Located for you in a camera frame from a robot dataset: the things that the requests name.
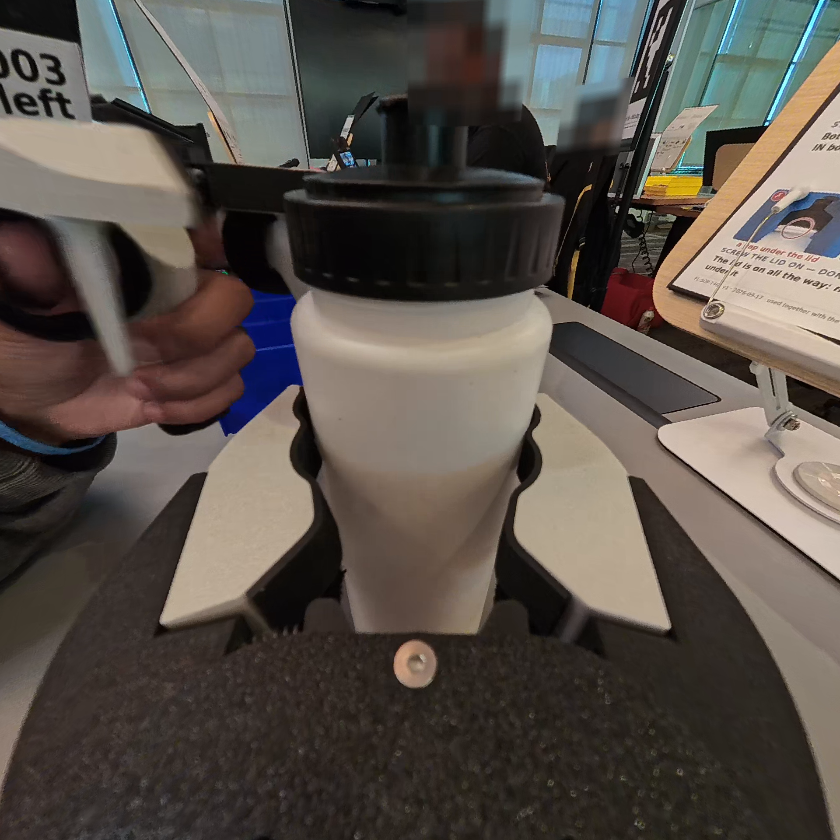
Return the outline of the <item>black bottle lid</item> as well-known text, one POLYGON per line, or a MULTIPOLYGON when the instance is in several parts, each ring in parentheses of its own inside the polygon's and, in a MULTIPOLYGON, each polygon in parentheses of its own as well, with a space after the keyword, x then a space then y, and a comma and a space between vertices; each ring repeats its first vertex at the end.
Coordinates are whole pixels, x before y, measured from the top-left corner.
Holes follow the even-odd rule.
POLYGON ((354 298, 453 302, 535 290, 553 275, 564 200, 537 179, 466 166, 466 126, 377 103, 382 163, 312 174, 284 195, 292 264, 354 298))

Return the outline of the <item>wooden instruction board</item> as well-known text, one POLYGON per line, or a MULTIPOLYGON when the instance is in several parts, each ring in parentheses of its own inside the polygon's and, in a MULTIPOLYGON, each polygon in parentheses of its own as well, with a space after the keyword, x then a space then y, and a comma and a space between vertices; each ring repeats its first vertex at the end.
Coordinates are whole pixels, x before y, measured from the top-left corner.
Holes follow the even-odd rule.
POLYGON ((839 90, 839 45, 832 47, 712 197, 693 228, 666 258, 654 283, 654 303, 671 325, 744 359, 766 364, 833 396, 839 395, 838 340, 723 303, 669 288, 699 249, 730 218, 804 126, 839 90))

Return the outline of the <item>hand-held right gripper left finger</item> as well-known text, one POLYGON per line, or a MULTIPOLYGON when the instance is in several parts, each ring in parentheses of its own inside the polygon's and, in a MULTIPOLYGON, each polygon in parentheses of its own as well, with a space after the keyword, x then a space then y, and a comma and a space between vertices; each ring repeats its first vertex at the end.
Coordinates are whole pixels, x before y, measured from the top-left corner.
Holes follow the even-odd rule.
POLYGON ((256 634, 291 630, 340 588, 340 533, 321 467, 305 393, 292 385, 207 471, 161 612, 166 630, 228 618, 256 634))

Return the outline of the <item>black monitor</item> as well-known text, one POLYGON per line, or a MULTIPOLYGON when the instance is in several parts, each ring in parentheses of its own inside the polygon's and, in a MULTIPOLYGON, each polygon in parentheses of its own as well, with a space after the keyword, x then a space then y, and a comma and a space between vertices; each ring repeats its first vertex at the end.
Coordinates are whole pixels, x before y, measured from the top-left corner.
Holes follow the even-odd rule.
POLYGON ((363 97, 407 92, 407 2, 289 1, 309 156, 328 159, 363 97))

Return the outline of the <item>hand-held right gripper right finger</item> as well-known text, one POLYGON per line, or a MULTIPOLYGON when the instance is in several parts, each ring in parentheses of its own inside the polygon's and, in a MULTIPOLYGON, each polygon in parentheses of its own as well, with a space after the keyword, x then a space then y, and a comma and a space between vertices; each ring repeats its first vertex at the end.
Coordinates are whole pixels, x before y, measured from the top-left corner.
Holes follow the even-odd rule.
POLYGON ((495 562, 497 600, 530 634, 565 642, 590 621, 672 628, 629 475, 597 436, 537 394, 495 562))

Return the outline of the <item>blue plastic bin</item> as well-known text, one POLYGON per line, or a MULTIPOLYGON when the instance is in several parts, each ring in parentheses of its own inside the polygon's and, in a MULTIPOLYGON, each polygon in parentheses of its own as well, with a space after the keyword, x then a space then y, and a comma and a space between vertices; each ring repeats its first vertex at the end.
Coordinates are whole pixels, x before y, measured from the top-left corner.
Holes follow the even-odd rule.
POLYGON ((255 345, 255 357, 241 371, 243 395, 219 421, 226 436, 240 431, 289 386, 301 384, 291 334, 295 298, 254 291, 253 299, 243 328, 255 345))

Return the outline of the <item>white plastic bottle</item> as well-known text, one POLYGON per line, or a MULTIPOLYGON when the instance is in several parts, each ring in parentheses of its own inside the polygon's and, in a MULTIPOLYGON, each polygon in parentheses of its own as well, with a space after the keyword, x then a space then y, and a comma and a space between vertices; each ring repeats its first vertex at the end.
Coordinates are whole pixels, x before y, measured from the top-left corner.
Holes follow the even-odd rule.
POLYGON ((552 326, 533 290, 298 300, 292 337, 357 632, 478 630, 552 326))

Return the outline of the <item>person's left hand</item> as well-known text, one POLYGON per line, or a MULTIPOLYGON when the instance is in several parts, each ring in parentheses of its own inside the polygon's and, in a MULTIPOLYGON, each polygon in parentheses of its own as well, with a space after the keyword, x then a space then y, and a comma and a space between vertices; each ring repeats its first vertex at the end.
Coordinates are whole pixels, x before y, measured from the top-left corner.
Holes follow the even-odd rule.
POLYGON ((2 325, 2 422, 41 444, 69 446, 152 424, 199 424, 237 401, 240 372, 255 355, 240 326, 253 298, 224 273, 220 228, 207 217, 189 232, 193 296, 130 325, 139 364, 130 377, 112 375, 94 341, 53 343, 2 325))

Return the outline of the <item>tilted instruction board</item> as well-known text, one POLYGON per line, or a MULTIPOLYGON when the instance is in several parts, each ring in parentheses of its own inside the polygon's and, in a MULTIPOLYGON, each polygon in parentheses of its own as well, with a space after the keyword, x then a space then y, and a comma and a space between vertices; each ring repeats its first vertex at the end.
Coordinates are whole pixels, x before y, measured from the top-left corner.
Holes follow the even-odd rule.
POLYGON ((212 92, 210 92, 203 79, 200 78, 197 71, 178 49, 175 42, 165 31, 161 22, 152 15, 150 9, 142 1, 134 1, 134 4, 139 9, 145 20, 153 28, 154 32, 158 35, 163 45, 169 50, 180 68, 185 72, 198 94, 202 97, 211 123, 213 124, 220 140, 224 144, 227 156, 230 158, 231 162, 235 164, 244 163, 244 157, 239 147, 235 131, 212 92))

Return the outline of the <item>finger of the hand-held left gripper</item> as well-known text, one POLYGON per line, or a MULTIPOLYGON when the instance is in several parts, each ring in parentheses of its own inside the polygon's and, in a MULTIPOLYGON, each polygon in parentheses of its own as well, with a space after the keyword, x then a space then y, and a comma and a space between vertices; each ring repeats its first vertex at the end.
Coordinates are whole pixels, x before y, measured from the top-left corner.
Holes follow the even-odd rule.
POLYGON ((283 214, 284 196, 303 188, 309 170, 248 164, 201 163, 192 182, 206 209, 283 214))
POLYGON ((222 241, 228 267, 260 295, 291 294, 279 259, 271 254, 280 219, 275 213, 224 213, 222 241))

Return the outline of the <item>black marker banner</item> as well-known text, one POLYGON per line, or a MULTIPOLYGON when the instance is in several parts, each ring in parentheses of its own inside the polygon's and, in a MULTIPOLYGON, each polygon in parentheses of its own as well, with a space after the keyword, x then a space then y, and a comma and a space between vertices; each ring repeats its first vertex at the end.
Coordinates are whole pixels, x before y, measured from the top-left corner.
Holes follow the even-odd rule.
POLYGON ((654 92, 687 1, 655 1, 644 30, 642 47, 633 72, 629 104, 646 102, 654 92))

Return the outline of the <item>printed instruction sheet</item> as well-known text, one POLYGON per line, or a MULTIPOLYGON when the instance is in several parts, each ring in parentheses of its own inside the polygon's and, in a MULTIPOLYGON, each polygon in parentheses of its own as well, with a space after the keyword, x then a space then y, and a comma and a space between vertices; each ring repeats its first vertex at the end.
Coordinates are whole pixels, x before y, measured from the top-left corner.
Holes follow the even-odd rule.
POLYGON ((838 340, 838 256, 835 91, 668 287, 838 340))

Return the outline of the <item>red bag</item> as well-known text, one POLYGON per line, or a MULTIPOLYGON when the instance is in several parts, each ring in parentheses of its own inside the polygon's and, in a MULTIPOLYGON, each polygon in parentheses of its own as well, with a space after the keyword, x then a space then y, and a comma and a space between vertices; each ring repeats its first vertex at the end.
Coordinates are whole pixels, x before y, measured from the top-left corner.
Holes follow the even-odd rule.
POLYGON ((600 313, 637 332, 647 334, 664 320, 654 302, 655 280, 625 268, 615 268, 609 277, 600 313))

